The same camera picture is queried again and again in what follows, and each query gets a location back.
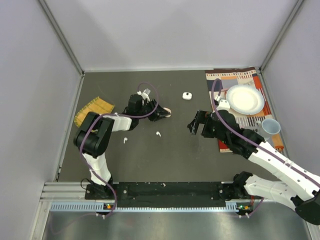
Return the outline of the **aluminium front rail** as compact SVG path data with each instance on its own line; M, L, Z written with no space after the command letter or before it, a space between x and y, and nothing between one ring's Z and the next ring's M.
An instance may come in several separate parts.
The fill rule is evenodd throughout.
M250 201L252 199L261 199L263 197L255 196L255 195L249 195L244 187L243 184L238 183L238 181L242 181L243 179L236 180L233 183L225 183L220 182L222 184L232 184L234 191L239 196L238 199L231 199L227 200L226 202L232 202L236 200L240 201ZM62 183L46 183L44 185L44 188L42 190L41 199L46 201L56 201L56 202L72 202L72 201L87 201L87 202L97 202L97 203L108 203L108 204L118 204L117 195L116 192L113 194L112 199L97 199L97 200L90 200L85 199L85 188L87 187L89 183L83 182L83 183L76 183L76 182L62 182Z

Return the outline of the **white paper plate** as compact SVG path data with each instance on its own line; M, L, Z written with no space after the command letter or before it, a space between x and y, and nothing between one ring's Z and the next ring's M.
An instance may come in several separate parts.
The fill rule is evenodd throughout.
M258 114L265 106L265 99L261 92L245 84L230 87L225 98L234 111L243 115Z

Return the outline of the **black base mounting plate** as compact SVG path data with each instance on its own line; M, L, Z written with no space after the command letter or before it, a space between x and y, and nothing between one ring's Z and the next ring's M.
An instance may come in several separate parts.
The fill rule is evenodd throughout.
M118 207L222 207L239 196L231 183L119 182L111 185Z

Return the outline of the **white earbud charging case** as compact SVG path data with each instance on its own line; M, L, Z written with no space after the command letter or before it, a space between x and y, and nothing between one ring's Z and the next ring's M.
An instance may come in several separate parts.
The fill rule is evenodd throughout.
M187 100L187 101L191 100L192 97L193 97L193 95L192 95L190 92L184 92L184 93L182 94L182 98L183 98L184 100Z

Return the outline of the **patterned orange placemat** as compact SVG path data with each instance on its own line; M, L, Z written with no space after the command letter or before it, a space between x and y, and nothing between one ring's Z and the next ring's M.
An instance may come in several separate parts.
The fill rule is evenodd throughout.
M265 104L262 111L254 115L244 115L236 112L232 108L229 112L235 116L237 124L241 128L248 129L250 122L273 119L269 102L266 98L261 79L255 67L247 68L215 68L205 71L206 82L211 97L220 96L225 99L229 88L236 85L248 85L256 88L264 97Z

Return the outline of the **yellow woven mat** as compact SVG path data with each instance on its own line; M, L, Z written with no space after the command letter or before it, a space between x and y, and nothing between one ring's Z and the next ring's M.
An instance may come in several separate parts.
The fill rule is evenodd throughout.
M89 112L94 112L97 114L109 114L113 111L114 107L114 104L108 103L97 96L78 111L73 122L75 126L79 128Z

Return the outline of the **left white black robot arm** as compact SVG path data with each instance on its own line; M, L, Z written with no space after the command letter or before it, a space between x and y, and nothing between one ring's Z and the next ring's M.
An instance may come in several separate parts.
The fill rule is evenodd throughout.
M105 156L113 132L131 131L139 124L140 119L147 118L155 122L171 115L169 108L161 107L156 99L150 99L146 93L131 95L121 114L98 114L93 111L87 113L73 139L73 144L90 171L85 199L113 198L113 179Z

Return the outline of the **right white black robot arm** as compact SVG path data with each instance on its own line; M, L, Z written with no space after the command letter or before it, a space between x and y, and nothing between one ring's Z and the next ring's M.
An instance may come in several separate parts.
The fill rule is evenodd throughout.
M196 135L203 125L202 136L216 138L234 154L264 168L278 178L278 182L265 180L246 173L244 180L233 185L239 198L247 195L273 200L294 210L303 220L320 224L320 177L282 155L269 142L251 129L241 128L227 110L197 111L187 128Z

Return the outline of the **pink earbud charging case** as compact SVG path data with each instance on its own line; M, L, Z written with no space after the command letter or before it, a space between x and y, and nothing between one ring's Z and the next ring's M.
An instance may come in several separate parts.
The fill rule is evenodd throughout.
M169 109L169 108L167 108L167 107L164 107L163 108L165 111L167 111L167 114L166 114L166 118L170 118L171 116L172 116L172 111Z

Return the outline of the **pale blue cup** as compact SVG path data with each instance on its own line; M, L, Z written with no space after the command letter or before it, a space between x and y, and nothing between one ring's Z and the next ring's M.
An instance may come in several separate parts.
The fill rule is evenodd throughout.
M278 121L271 118L264 119L259 127L258 134L265 140L269 140L272 136L281 131L281 125Z

